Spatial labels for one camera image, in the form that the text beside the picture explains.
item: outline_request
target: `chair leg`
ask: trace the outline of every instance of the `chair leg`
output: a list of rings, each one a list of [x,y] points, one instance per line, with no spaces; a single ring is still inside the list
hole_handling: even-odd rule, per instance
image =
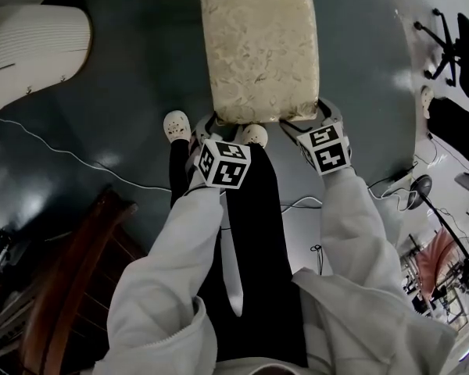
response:
[[[448,56],[446,55],[443,55],[442,57],[442,60],[441,62],[439,63],[439,66],[438,68],[436,69],[436,71],[432,74],[431,77],[428,77],[428,74],[431,74],[429,71],[424,71],[424,75],[428,78],[428,79],[436,79],[437,77],[439,77],[439,75],[441,75],[441,72],[443,72],[443,70],[445,69],[446,65],[450,62],[451,59],[448,58]]]
[[[432,30],[428,29],[427,27],[425,27],[424,25],[422,25],[420,22],[416,22],[414,23],[414,26],[415,26],[415,29],[417,30],[423,30],[426,34],[428,34],[429,36],[431,36],[431,38],[433,38],[435,40],[436,43],[438,43],[438,45],[440,45],[441,47],[443,47],[443,50],[446,50],[447,48],[450,48],[452,45],[448,45],[446,44],[444,41],[442,41],[437,34],[433,33]]]
[[[445,32],[445,41],[446,41],[446,44],[451,46],[453,44],[453,42],[452,42],[452,37],[450,36],[450,31],[448,29],[448,25],[446,24],[445,15],[441,11],[439,11],[438,9],[433,9],[432,13],[436,16],[441,16],[441,21],[443,22],[443,30]]]
[[[447,79],[446,84],[448,86],[456,86],[456,69],[455,60],[450,60],[450,71],[452,72],[452,79]]]

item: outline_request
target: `leg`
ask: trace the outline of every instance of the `leg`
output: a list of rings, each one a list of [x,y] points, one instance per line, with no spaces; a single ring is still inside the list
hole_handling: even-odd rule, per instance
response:
[[[189,187],[185,168],[191,139],[188,117],[182,111],[169,112],[163,120],[163,130],[170,142],[169,180],[172,191],[170,207],[173,207]]]
[[[433,98],[428,129],[469,160],[469,112],[449,98]]]
[[[242,356],[243,346],[238,332],[239,318],[233,312],[226,286],[224,285],[222,256],[220,252],[220,230],[213,253],[212,268],[198,292],[205,302],[206,313],[212,322],[217,337],[217,362],[237,359]]]
[[[441,11],[438,9],[433,9],[432,13],[436,16],[441,16],[441,21],[443,22],[443,31],[445,32],[445,41],[448,46],[453,45],[452,37],[450,36],[450,31],[448,25],[446,24],[446,18]]]
[[[171,143],[169,178],[172,190],[170,206],[172,207],[189,188],[189,177],[185,167],[189,158],[191,131],[187,116],[180,111],[170,112],[163,121],[163,128]],[[231,309],[224,286],[220,231],[216,239],[212,267],[200,287],[198,296],[205,302],[207,314],[216,332],[217,361],[237,358],[240,356],[238,346],[242,343],[238,343],[232,336],[235,334],[235,324],[238,318]]]
[[[452,79],[447,79],[446,84],[448,86],[456,86],[456,69],[455,69],[455,59],[450,60],[450,71],[452,73]]]
[[[172,190],[172,198],[170,207],[188,191],[189,182],[186,174],[186,161],[189,158],[189,142],[184,139],[177,139],[170,145],[170,161],[169,161],[169,179],[170,189]]]
[[[292,283],[274,169],[262,146],[227,208],[243,286],[243,356],[307,366],[299,288]]]

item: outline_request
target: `black and white marker cube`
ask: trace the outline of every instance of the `black and white marker cube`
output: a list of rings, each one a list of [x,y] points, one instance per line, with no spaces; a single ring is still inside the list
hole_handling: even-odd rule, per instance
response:
[[[249,167],[249,147],[225,141],[205,140],[198,169],[207,186],[239,189]]]
[[[340,122],[301,134],[297,141],[307,162],[320,175],[351,166],[348,145]]]

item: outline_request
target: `metal stand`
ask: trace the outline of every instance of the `metal stand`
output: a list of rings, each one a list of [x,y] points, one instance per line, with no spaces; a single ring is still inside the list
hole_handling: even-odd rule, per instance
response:
[[[464,245],[460,242],[460,239],[457,237],[455,232],[453,232],[453,229],[450,227],[450,225],[445,221],[445,219],[442,217],[442,215],[439,213],[439,211],[431,204],[427,196],[424,194],[419,194],[422,200],[424,200],[424,203],[429,206],[429,208],[432,210],[432,212],[438,217],[439,222],[446,228],[446,230],[450,233],[452,236],[453,240],[455,241],[456,245],[459,246],[459,249],[462,250],[462,253],[464,254],[464,257],[466,259],[469,259],[469,253],[465,249]]]

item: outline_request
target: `foot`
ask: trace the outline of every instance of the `foot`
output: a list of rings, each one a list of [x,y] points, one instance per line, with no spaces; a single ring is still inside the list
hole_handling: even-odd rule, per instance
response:
[[[267,145],[267,131],[255,123],[248,125],[242,133],[242,144],[257,143],[258,145],[266,148]]]
[[[434,91],[429,86],[424,86],[421,91],[422,109],[424,110],[424,118],[429,119],[429,106],[435,97]]]
[[[188,116],[182,111],[169,112],[163,120],[163,130],[170,143],[177,139],[184,139],[185,141],[191,139]]]

